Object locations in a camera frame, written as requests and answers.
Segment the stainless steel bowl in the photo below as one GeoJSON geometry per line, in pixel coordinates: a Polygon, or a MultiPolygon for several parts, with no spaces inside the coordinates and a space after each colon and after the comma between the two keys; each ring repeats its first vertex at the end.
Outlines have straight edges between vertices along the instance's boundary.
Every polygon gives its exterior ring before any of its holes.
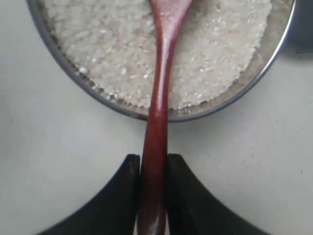
{"type": "MultiPolygon", "coordinates": [[[[213,114],[234,103],[256,85],[269,70],[286,39],[293,18],[295,2],[295,0],[272,0],[273,8],[268,17],[268,26],[261,46],[254,54],[246,71],[226,92],[210,102],[204,102],[198,106],[187,107],[182,110],[169,110],[169,121],[189,121],[213,114]]],[[[80,75],[77,68],[62,54],[56,41],[51,37],[38,1],[27,0],[27,3],[45,45],[62,69],[77,85],[102,104],[121,114],[137,119],[147,119],[148,109],[126,104],[122,100],[114,99],[114,97],[105,98],[101,89],[96,88],[87,77],[80,75]]]]}

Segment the wooden spoon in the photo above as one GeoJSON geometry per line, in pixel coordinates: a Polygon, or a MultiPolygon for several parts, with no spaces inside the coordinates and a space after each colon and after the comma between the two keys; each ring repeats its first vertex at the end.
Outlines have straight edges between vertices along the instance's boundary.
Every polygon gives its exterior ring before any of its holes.
{"type": "Polygon", "coordinates": [[[141,166],[138,235],[163,235],[168,87],[180,26],[192,0],[150,0],[156,26],[156,73],[141,166]]]}

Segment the uncooked rice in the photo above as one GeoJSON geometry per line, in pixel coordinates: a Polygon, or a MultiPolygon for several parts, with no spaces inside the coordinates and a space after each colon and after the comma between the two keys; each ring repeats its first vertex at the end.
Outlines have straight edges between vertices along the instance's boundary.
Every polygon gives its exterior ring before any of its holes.
{"type": "MultiPolygon", "coordinates": [[[[156,39],[148,0],[41,0],[58,46],[104,95],[148,108],[156,39]]],[[[260,46],[270,0],[194,0],[174,58],[169,107],[225,92],[260,46]]]]}

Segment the bowl rim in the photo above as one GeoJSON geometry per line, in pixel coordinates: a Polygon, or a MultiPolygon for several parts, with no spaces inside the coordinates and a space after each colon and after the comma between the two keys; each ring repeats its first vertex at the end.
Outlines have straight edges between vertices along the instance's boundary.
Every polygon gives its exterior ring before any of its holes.
{"type": "MultiPolygon", "coordinates": [[[[68,63],[66,60],[65,56],[60,52],[58,49],[57,45],[52,39],[52,36],[50,35],[46,24],[41,16],[40,10],[38,8],[38,5],[35,0],[26,0],[28,9],[30,11],[31,17],[33,19],[33,22],[35,24],[35,27],[44,42],[45,46],[49,50],[50,54],[53,56],[57,64],[63,69],[63,71],[70,77],[70,79],[76,83],[81,89],[83,89],[87,94],[89,94],[92,98],[100,102],[101,104],[107,106],[108,108],[123,114],[125,116],[139,119],[139,120],[147,120],[148,116],[144,114],[139,114],[134,111],[122,108],[118,104],[115,104],[106,98],[104,98],[101,94],[96,92],[94,89],[92,89],[90,86],[88,86],[84,81],[81,75],[78,75],[74,68],[68,63]]],[[[229,100],[223,102],[222,104],[219,104],[218,106],[215,106],[209,110],[203,111],[201,113],[197,114],[191,114],[187,116],[181,116],[181,117],[171,117],[169,116],[168,121],[169,122],[186,122],[186,121],[191,121],[195,119],[199,119],[205,116],[209,116],[211,114],[214,114],[229,105],[233,104],[240,98],[242,98],[245,94],[247,94],[248,91],[250,91],[266,74],[266,72],[270,69],[272,64],[274,63],[275,59],[277,58],[279,51],[281,50],[284,42],[286,41],[288,31],[291,26],[291,22],[294,17],[294,12],[295,12],[295,6],[296,6],[297,0],[292,0],[292,6],[291,6],[291,12],[289,15],[289,19],[286,25],[286,28],[284,30],[284,33],[275,49],[273,52],[271,58],[267,62],[267,64],[264,66],[264,68],[259,72],[259,74],[249,83],[247,84],[240,92],[235,94],[232,98],[229,100]]]]}

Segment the white countertop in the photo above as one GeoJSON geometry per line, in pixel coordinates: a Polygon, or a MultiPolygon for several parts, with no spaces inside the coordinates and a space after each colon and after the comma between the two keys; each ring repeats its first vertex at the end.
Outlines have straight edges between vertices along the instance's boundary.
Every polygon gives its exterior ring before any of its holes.
{"type": "MultiPolygon", "coordinates": [[[[145,122],[93,100],[59,68],[23,0],[0,1],[0,234],[31,235],[76,211],[141,153],[145,122]]],[[[274,235],[313,232],[313,55],[285,50],[244,98],[171,124],[223,203],[274,235]]]]}

